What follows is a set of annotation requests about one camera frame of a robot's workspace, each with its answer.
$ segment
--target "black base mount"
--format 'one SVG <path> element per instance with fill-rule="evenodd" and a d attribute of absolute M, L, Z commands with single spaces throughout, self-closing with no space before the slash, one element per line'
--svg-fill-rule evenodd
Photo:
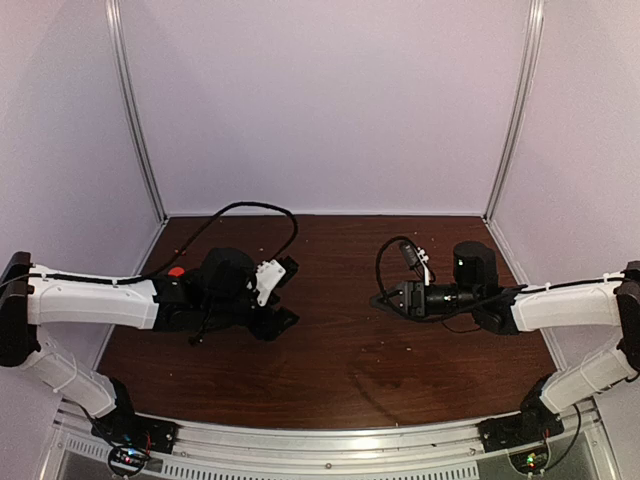
<path fill-rule="evenodd" d="M 137 415 L 124 384 L 110 379 L 116 391 L 116 409 L 93 420 L 91 434 L 116 445 L 140 451 L 173 452 L 178 425 L 166 420 Z"/>
<path fill-rule="evenodd" d="M 478 430 L 485 452 L 540 442 L 564 432 L 560 417 L 540 400 L 540 393 L 549 377 L 538 380 L 520 405 L 520 413 L 480 422 Z"/>

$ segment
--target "white wall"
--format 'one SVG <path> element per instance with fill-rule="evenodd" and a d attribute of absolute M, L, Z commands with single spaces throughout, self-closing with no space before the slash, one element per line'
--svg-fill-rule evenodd
<path fill-rule="evenodd" d="M 0 32 L 0 264 L 27 250 L 54 268 L 131 274 L 156 224 L 104 2 L 2 2 Z M 99 326 L 55 332 L 85 361 L 105 335 Z M 0 369 L 0 477 L 34 477 L 57 403 L 44 386 Z"/>
<path fill-rule="evenodd" d="M 545 6 L 540 61 L 496 221 L 532 282 L 640 259 L 640 4 Z M 569 363 L 606 328 L 555 329 Z M 637 478 L 640 382 L 598 397 L 625 479 Z"/>
<path fill-rule="evenodd" d="M 480 213 L 529 2 L 123 2 L 170 213 Z"/>

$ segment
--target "zip tie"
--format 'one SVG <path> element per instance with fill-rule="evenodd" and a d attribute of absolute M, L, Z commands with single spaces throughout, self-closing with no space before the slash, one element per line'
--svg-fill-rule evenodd
<path fill-rule="evenodd" d="M 580 376 L 582 377 L 582 379 L 593 389 L 594 393 L 602 393 L 604 392 L 607 387 L 604 387 L 604 389 L 598 388 L 596 387 L 593 382 L 587 377 L 587 375 L 584 373 L 584 364 L 587 360 L 591 360 L 592 358 L 595 357 L 602 357 L 604 355 L 605 352 L 599 352 L 597 354 L 595 354 L 593 357 L 590 358 L 584 358 L 582 360 L 582 362 L 580 363 Z"/>
<path fill-rule="evenodd" d="M 76 378 L 78 378 L 78 362 L 76 362 L 76 356 L 69 352 L 69 354 L 71 355 L 71 358 L 73 359 L 73 375 L 71 377 L 69 377 L 69 380 L 67 380 L 66 382 L 64 382 L 62 385 L 56 387 L 53 389 L 53 393 L 59 393 L 60 390 L 62 390 L 64 387 L 66 387 L 67 385 L 69 385 L 71 382 L 73 382 Z M 56 358 L 61 358 L 58 354 L 54 353 L 54 355 L 56 356 Z"/>

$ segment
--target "cable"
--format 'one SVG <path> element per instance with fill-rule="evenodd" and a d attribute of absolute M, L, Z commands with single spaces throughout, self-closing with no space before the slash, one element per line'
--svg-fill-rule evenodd
<path fill-rule="evenodd" d="M 218 218 L 220 218 L 229 210 L 232 210 L 238 207 L 258 207 L 258 208 L 264 208 L 265 210 L 273 210 L 275 212 L 284 214 L 287 218 L 289 218 L 289 220 L 291 220 L 291 223 L 293 225 L 293 231 L 291 232 L 291 236 L 271 258 L 276 258 L 278 255 L 282 254 L 282 252 L 284 252 L 287 248 L 289 248 L 289 246 L 293 243 L 293 241 L 298 236 L 298 220 L 296 219 L 295 215 L 291 213 L 289 210 L 282 207 L 278 207 L 276 205 L 271 205 L 269 203 L 263 203 L 263 202 L 235 202 L 235 203 L 230 203 L 226 207 L 221 208 L 216 213 L 211 215 L 202 225 L 200 225 L 200 227 L 196 229 L 195 232 L 193 232 L 193 234 L 191 234 L 191 236 L 187 239 L 187 241 L 184 242 L 184 244 L 175 251 L 175 254 L 168 261 L 166 261 L 160 267 L 156 268 L 154 271 L 147 273 L 145 275 L 121 278 L 115 281 L 110 278 L 84 277 L 82 275 L 72 275 L 67 273 L 54 273 L 51 275 L 47 275 L 47 277 L 53 280 L 64 280 L 69 282 L 85 282 L 85 283 L 94 283 L 94 284 L 100 284 L 100 285 L 132 285 L 134 283 L 139 283 L 145 280 L 149 280 L 155 277 L 156 275 L 162 273 L 164 270 L 169 268 L 177 259 L 179 259 L 187 251 L 187 248 L 189 248 L 191 244 L 195 242 L 196 239 L 202 234 L 202 232 L 204 232 L 213 222 L 215 222 Z"/>
<path fill-rule="evenodd" d="M 36 274 L 36 273 L 25 273 L 23 275 L 18 275 L 17 277 L 13 277 L 11 280 L 7 280 L 6 282 L 0 283 L 0 290 L 2 290 L 4 287 L 6 287 L 7 285 L 16 282 L 18 280 L 22 280 L 24 278 L 31 278 L 31 277 L 39 277 L 40 275 Z"/>
<path fill-rule="evenodd" d="M 86 408 L 84 408 L 82 405 L 80 405 L 77 402 L 73 402 L 73 403 L 75 403 L 78 407 L 80 407 L 80 409 L 84 413 L 85 417 L 87 417 L 87 420 L 89 420 L 89 423 L 96 430 L 96 432 L 98 433 L 100 438 L 102 438 L 102 440 L 104 440 L 107 443 L 107 445 L 109 445 L 111 447 L 111 450 L 109 451 L 109 454 L 107 455 L 107 466 L 109 467 L 109 470 L 111 470 L 111 473 L 113 473 L 114 475 L 117 475 L 118 477 L 131 478 L 131 477 L 135 477 L 142 470 L 144 470 L 144 468 L 147 466 L 147 463 L 149 462 L 149 460 L 151 460 L 151 456 L 149 455 L 149 453 L 151 451 L 151 436 L 149 435 L 149 432 L 146 432 L 147 433 L 147 447 L 146 447 L 146 451 L 145 452 L 141 451 L 137 447 L 134 447 L 133 445 L 117 445 L 117 444 L 113 443 L 109 439 L 109 436 L 106 435 L 102 431 L 102 428 L 100 427 L 100 425 L 98 424 L 96 419 L 93 418 L 89 414 L 89 412 L 87 411 Z M 117 467 L 113 464 L 113 461 L 114 461 L 115 457 L 118 455 L 119 452 L 124 452 L 125 455 L 130 457 L 130 456 L 132 456 L 132 451 L 135 453 L 136 458 L 141 460 L 142 463 L 140 464 L 140 466 L 136 467 L 135 470 L 129 471 L 129 470 L 125 470 L 123 468 L 120 468 L 120 471 L 119 471 L 117 469 Z"/>
<path fill-rule="evenodd" d="M 509 457 L 509 465 L 511 466 L 511 469 L 514 472 L 516 472 L 518 475 L 521 475 L 527 478 L 533 478 L 534 476 L 541 476 L 541 477 L 544 476 L 544 470 L 547 468 L 547 466 L 551 462 L 551 447 L 549 446 L 549 437 L 547 435 L 544 436 L 544 447 L 547 450 L 547 461 L 545 462 L 544 467 L 538 470 L 538 473 L 533 473 L 533 471 L 524 473 L 518 470 L 513 464 L 513 461 L 511 459 L 512 454 L 509 453 L 509 450 L 507 449 L 507 457 Z"/>
<path fill-rule="evenodd" d="M 576 427 L 576 433 L 573 436 L 573 438 L 571 439 L 571 443 L 569 443 L 569 446 L 567 447 L 567 449 L 562 453 L 562 455 L 560 455 L 560 457 L 555 461 L 555 463 L 553 465 L 551 465 L 551 466 L 549 466 L 549 467 L 544 469 L 545 472 L 548 472 L 552 468 L 556 468 L 558 466 L 558 464 L 562 460 L 564 460 L 567 455 L 569 455 L 569 452 L 571 451 L 573 446 L 576 444 L 576 441 L 578 440 L 578 437 L 580 436 L 580 428 L 582 427 L 582 414 L 580 413 L 580 409 L 578 408 L 577 405 L 574 404 L 573 408 L 576 411 L 576 415 L 578 415 L 578 426 Z"/>
<path fill-rule="evenodd" d="M 389 298 L 389 293 L 387 292 L 387 290 L 384 287 L 384 282 L 382 281 L 382 272 L 380 270 L 380 264 L 382 262 L 382 256 L 384 255 L 384 252 L 386 252 L 387 249 L 391 245 L 393 245 L 396 242 L 400 242 L 400 241 L 407 242 L 409 245 L 411 245 L 411 247 L 414 250 L 418 249 L 416 244 L 413 243 L 413 240 L 411 240 L 409 237 L 405 237 L 404 235 L 399 235 L 397 237 L 392 237 L 389 240 L 387 240 L 386 242 L 384 242 L 384 244 L 378 250 L 378 254 L 376 255 L 376 263 L 375 263 L 376 282 L 378 283 L 378 290 L 380 291 L 380 295 L 382 296 L 382 299 L 384 300 L 384 303 L 394 313 L 400 315 L 402 318 L 406 318 L 407 320 L 411 320 L 413 322 L 434 323 L 434 322 L 425 321 L 421 317 L 414 317 L 413 315 L 409 315 L 408 313 L 400 310 L 400 308 L 396 307 L 396 305 L 391 301 L 391 299 Z"/>
<path fill-rule="evenodd" d="M 468 330 L 454 330 L 449 325 L 447 325 L 446 320 L 444 322 L 442 322 L 442 326 L 444 328 L 446 328 L 447 330 L 449 330 L 451 333 L 458 333 L 458 334 L 473 333 L 473 332 L 477 332 L 479 330 L 482 330 L 482 327 L 470 328 Z"/>
<path fill-rule="evenodd" d="M 513 295 L 514 292 L 519 292 L 520 290 L 522 290 L 523 288 L 526 288 L 526 285 L 519 285 L 517 287 L 513 287 L 510 289 L 505 289 L 503 292 L 499 293 L 498 295 L 493 295 L 491 297 L 487 297 L 483 300 L 479 300 L 471 305 L 467 305 L 466 307 L 462 307 L 462 308 L 458 308 L 457 310 L 454 310 L 453 312 L 444 314 L 444 315 L 439 315 L 437 317 L 431 317 L 431 318 L 425 318 L 425 317 L 414 317 L 413 315 L 409 315 L 408 313 L 406 313 L 405 311 L 401 310 L 400 308 L 398 308 L 392 301 L 391 298 L 389 297 L 389 292 L 387 292 L 387 290 L 384 287 L 384 282 L 382 281 L 382 272 L 380 269 L 380 264 L 382 263 L 382 257 L 384 255 L 384 253 L 387 251 L 387 249 L 393 245 L 396 242 L 407 242 L 409 245 L 411 245 L 412 248 L 414 249 L 418 249 L 418 247 L 416 246 L 416 244 L 413 242 L 413 240 L 411 240 L 408 237 L 405 237 L 403 235 L 399 235 L 396 237 L 392 237 L 389 240 L 387 240 L 378 250 L 378 254 L 376 255 L 376 263 L 375 263 L 375 272 L 376 272 L 376 282 L 378 283 L 378 290 L 380 291 L 380 295 L 382 296 L 382 299 L 384 300 L 384 303 L 396 314 L 400 315 L 402 318 L 405 318 L 407 320 L 411 320 L 412 322 L 417 322 L 417 323 L 442 323 L 445 320 L 448 320 L 450 318 L 456 317 L 458 315 L 460 315 L 461 313 L 467 313 L 470 312 L 471 310 L 473 310 L 474 308 L 480 307 L 482 305 L 485 305 L 487 303 L 491 303 L 494 302 L 496 300 L 500 300 L 501 298 L 505 298 L 508 297 L 510 295 Z"/>
<path fill-rule="evenodd" d="M 609 277 L 606 280 L 604 278 L 590 278 L 588 280 L 576 280 L 574 282 L 565 282 L 565 283 L 556 283 L 554 285 L 549 285 L 549 287 L 540 287 L 535 288 L 533 290 L 522 290 L 519 293 L 522 295 L 530 295 L 532 293 L 543 293 L 547 290 L 556 290 L 558 288 L 566 288 L 566 287 L 577 287 L 578 285 L 591 285 L 594 283 L 605 283 L 606 282 L 624 282 L 629 280 L 625 277 Z"/>

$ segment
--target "wooden tabletop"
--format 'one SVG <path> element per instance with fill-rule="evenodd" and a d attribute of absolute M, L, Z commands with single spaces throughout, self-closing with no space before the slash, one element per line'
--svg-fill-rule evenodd
<path fill-rule="evenodd" d="M 148 269 L 163 262 L 204 219 L 172 219 Z M 554 370 L 539 333 L 456 335 L 369 306 L 377 293 L 379 246 L 407 235 L 424 247 L 438 283 L 452 278 L 453 247 L 495 244 L 479 218 L 301 216 L 287 252 L 300 264 L 278 294 L 300 315 L 275 342 L 243 328 L 214 332 L 191 347 L 189 334 L 117 327 L 100 371 L 123 381 L 136 409 L 183 420 L 250 427 L 365 428 L 415 425 L 517 410 L 531 386 Z M 270 258 L 289 235 L 284 217 L 224 217 L 178 264 L 197 267 L 212 247 Z M 498 254 L 501 283 L 514 280 Z M 415 278 L 396 248 L 383 263 L 388 286 Z M 448 322 L 473 327 L 468 316 Z"/>

